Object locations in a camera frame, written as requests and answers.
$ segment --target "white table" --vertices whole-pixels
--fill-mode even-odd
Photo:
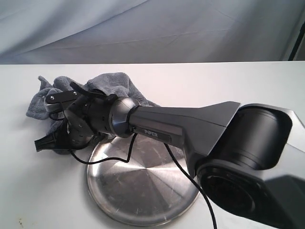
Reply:
[[[111,220],[91,201],[84,165],[71,156],[35,152],[33,141],[45,135],[49,123],[25,116],[39,89],[38,75],[50,82],[65,75],[86,83],[108,72],[127,73],[148,99],[162,106],[255,102],[295,110],[305,120],[305,62],[0,65],[1,229],[132,228]],[[216,206],[214,210],[219,229],[270,228]],[[202,197],[182,217],[162,228],[184,229],[190,225],[194,229],[212,228]]]

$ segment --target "gray cloth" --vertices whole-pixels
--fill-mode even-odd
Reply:
[[[40,90],[34,95],[28,111],[26,112],[26,116],[39,120],[45,120],[49,118],[49,113],[44,107],[44,98],[50,94],[73,90],[70,87],[70,83],[73,80],[66,76],[59,76],[54,80],[54,84],[51,85],[42,76],[39,76],[38,79],[41,82]],[[119,97],[131,97],[139,101],[142,106],[156,106],[156,104],[147,100],[142,95],[142,93],[134,86],[129,76],[125,73],[101,74],[89,80],[82,87],[85,90],[99,89],[106,95],[116,94]],[[47,134],[55,131],[58,127],[60,127],[61,123],[62,121],[52,120],[50,130]]]

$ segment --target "gray towel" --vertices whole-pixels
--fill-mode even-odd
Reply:
[[[73,80],[66,76],[59,76],[54,80],[54,84],[51,85],[42,76],[39,76],[38,79],[41,82],[40,90],[34,95],[26,116],[39,120],[45,120],[49,118],[49,113],[46,111],[43,104],[44,97],[54,93],[73,90],[70,87],[70,83]],[[89,80],[84,86],[81,84],[79,85],[85,90],[99,89],[106,95],[116,94],[119,97],[131,97],[138,100],[142,106],[157,106],[142,95],[142,93],[134,86],[129,76],[125,73],[101,74]],[[47,134],[55,131],[58,127],[60,127],[61,123],[62,121],[52,120],[50,130]]]

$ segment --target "robotic arm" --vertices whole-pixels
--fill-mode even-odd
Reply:
[[[293,111],[236,102],[142,107],[72,86],[75,92],[53,95],[59,100],[46,98],[49,110],[64,111],[68,131],[37,140],[38,151],[84,148],[100,133],[145,135],[181,148],[191,177],[224,210],[276,228],[304,228],[305,128]]]

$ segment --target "round metal tray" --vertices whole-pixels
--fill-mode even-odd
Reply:
[[[98,144],[90,161],[127,158],[130,138]],[[171,147],[186,169],[183,152]],[[138,135],[129,163],[106,161],[87,167],[90,194],[112,219],[133,226],[165,224],[182,215],[198,191],[176,167],[163,143]]]

